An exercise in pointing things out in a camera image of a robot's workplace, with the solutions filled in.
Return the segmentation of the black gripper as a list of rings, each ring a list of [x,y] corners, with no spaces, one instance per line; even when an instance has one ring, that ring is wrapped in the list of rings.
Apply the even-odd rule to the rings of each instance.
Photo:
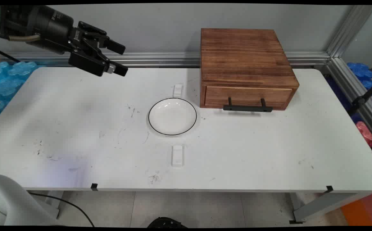
[[[103,73],[126,76],[129,68],[106,57],[100,48],[106,48],[123,55],[126,47],[112,40],[107,32],[79,21],[82,38],[88,40],[70,41],[73,18],[48,6],[34,6],[29,13],[29,35],[39,35],[29,45],[62,55],[70,52],[68,64],[96,76]]]

